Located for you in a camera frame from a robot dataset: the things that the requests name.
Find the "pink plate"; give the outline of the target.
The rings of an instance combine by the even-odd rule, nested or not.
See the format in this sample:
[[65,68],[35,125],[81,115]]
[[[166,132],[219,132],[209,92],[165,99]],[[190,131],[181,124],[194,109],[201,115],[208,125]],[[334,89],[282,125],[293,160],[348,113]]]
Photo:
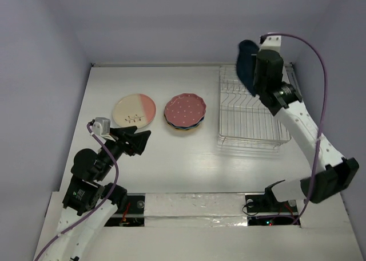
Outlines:
[[136,93],[125,96],[116,103],[112,116],[121,128],[136,126],[141,129],[148,126],[155,118],[156,104],[147,95]]

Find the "dark blue heart plate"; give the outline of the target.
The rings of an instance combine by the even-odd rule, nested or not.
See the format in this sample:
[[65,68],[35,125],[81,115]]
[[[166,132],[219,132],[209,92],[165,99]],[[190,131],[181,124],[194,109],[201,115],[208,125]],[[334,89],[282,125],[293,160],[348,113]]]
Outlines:
[[246,90],[253,97],[256,96],[254,89],[254,70],[258,51],[259,47],[257,44],[249,39],[241,41],[238,45],[236,74]]

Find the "maroon dotted plate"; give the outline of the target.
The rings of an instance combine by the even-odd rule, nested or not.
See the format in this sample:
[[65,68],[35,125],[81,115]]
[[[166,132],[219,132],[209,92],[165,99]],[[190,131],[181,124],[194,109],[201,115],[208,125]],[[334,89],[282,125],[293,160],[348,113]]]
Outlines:
[[177,127],[188,128],[198,124],[205,116],[206,103],[194,93],[182,93],[167,102],[164,116]]

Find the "blue dotted plate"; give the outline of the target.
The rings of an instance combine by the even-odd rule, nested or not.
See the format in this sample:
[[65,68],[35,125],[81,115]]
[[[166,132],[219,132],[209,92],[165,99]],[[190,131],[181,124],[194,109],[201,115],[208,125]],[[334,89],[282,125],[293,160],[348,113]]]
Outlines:
[[203,121],[204,121],[204,117],[196,124],[194,125],[191,125],[191,126],[188,126],[188,127],[183,127],[183,126],[175,126],[173,125],[171,122],[169,122],[167,119],[166,122],[168,123],[168,125],[170,125],[172,128],[176,129],[176,130],[182,130],[182,131],[187,131],[187,130],[191,130],[191,129],[194,129],[196,127],[198,127]]

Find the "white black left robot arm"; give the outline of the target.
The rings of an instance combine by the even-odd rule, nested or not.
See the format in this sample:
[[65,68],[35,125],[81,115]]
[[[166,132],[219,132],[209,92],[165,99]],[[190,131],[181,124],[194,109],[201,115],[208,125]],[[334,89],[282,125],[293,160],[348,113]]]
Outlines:
[[139,132],[136,126],[112,128],[110,120],[102,117],[86,128],[100,149],[85,148],[74,156],[55,235],[36,260],[85,260],[111,216],[129,209],[127,190],[117,184],[117,161],[123,154],[141,155],[151,132]]

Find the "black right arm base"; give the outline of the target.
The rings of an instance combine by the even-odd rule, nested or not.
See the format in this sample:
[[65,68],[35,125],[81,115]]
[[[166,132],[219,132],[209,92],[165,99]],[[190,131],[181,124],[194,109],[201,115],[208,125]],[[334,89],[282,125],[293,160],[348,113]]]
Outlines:
[[244,211],[249,215],[260,213],[280,213],[289,212],[292,215],[298,214],[296,204],[290,205],[289,201],[278,202],[264,194],[246,194]]

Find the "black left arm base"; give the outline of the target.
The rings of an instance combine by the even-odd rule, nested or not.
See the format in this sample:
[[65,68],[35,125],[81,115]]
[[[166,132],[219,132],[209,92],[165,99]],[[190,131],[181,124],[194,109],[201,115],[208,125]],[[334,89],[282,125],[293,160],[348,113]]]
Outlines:
[[144,211],[145,194],[129,194],[126,206],[112,215],[105,227],[143,227]]

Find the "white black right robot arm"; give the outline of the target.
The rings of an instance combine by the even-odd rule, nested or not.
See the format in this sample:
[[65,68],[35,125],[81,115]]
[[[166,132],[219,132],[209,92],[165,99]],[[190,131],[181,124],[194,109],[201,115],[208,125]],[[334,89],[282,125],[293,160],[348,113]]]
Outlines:
[[311,174],[269,186],[270,193],[264,195],[263,203],[271,211],[287,200],[321,203],[348,188],[359,168],[356,159],[346,158],[329,142],[309,115],[299,92],[282,80],[283,64],[279,52],[260,50],[256,55],[254,88],[262,104],[300,147]]

